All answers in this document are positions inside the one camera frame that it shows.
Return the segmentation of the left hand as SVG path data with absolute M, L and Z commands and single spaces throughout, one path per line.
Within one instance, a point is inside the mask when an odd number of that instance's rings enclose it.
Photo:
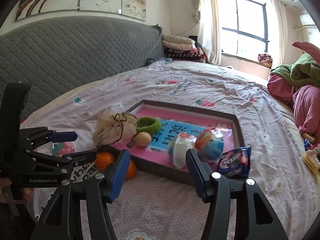
M 25 204 L 32 197 L 34 189 L 11 186 L 9 178 L 1 178 L 1 203 Z

